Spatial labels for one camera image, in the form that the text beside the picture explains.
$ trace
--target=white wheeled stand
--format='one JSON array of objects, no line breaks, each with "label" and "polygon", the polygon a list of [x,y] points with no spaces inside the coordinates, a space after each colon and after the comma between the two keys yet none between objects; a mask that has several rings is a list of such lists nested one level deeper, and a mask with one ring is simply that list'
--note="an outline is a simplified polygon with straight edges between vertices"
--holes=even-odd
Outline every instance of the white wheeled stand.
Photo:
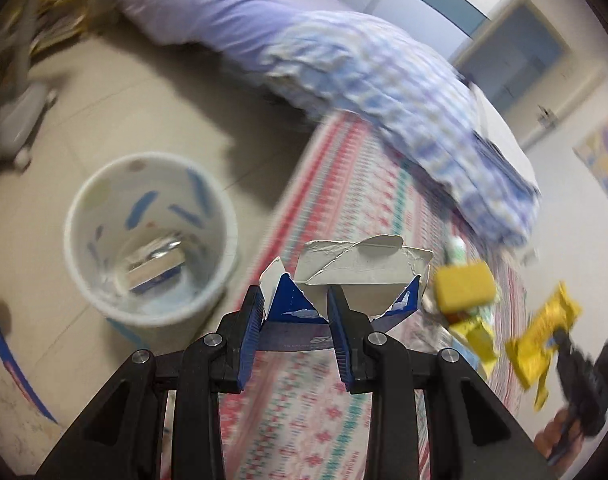
[{"label": "white wheeled stand", "polygon": [[0,87],[0,160],[12,160],[17,170],[30,164],[26,145],[45,108],[55,102],[56,92],[40,82],[28,82],[30,43],[37,23],[39,0],[26,0],[14,37],[14,81]]}]

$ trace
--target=yellow snack wrapper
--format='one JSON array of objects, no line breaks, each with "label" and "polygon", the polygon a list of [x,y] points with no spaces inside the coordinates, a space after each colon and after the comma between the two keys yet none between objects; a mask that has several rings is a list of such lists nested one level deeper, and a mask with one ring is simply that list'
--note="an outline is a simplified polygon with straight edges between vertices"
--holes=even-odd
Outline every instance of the yellow snack wrapper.
[{"label": "yellow snack wrapper", "polygon": [[449,332],[468,344],[478,355],[484,373],[489,378],[499,358],[495,352],[495,333],[491,326],[481,317],[474,316],[450,325]]},{"label": "yellow snack wrapper", "polygon": [[551,357],[558,350],[553,341],[553,332],[563,328],[567,332],[582,313],[582,308],[573,301],[563,282],[530,321],[526,332],[505,344],[506,354],[524,390],[539,381],[535,409],[543,406],[548,397],[546,374]]}]

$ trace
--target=blue and white carton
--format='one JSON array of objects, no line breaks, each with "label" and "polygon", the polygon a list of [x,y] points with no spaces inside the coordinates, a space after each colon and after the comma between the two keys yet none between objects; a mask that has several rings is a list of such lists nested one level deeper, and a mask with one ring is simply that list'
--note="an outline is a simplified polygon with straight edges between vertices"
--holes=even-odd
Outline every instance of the blue and white carton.
[{"label": "blue and white carton", "polygon": [[397,235],[308,242],[293,276],[275,258],[260,276],[265,319],[258,350],[332,348],[330,285],[341,285],[351,309],[367,314],[373,329],[388,332],[417,310],[432,258],[432,251],[407,247]]}]

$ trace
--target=white sheet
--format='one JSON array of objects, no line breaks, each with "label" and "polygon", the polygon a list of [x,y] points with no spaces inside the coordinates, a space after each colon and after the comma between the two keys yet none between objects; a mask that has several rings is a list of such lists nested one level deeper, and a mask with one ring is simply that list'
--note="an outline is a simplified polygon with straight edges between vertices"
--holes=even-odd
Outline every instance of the white sheet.
[{"label": "white sheet", "polygon": [[479,136],[490,140],[520,176],[537,190],[540,190],[533,166],[526,153],[522,151],[517,143],[508,124],[477,85],[471,85],[471,90],[478,102],[476,131]]}]

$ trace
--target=human hand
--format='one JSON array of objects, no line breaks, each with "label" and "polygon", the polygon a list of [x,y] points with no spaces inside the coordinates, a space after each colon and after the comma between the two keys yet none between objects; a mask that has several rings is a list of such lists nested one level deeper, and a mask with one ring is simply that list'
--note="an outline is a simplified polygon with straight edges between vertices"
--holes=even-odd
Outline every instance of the human hand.
[{"label": "human hand", "polygon": [[[568,409],[562,408],[558,411],[555,418],[546,425],[546,428],[536,435],[533,444],[535,445],[535,448],[542,453],[544,458],[548,458],[550,456],[551,451],[562,438],[562,429],[566,419],[568,419]],[[584,436],[581,432],[579,420],[575,421],[568,432],[568,440],[571,443],[568,451],[558,461],[558,463],[553,466],[553,472],[558,477],[562,476],[566,472],[582,449]]]}]

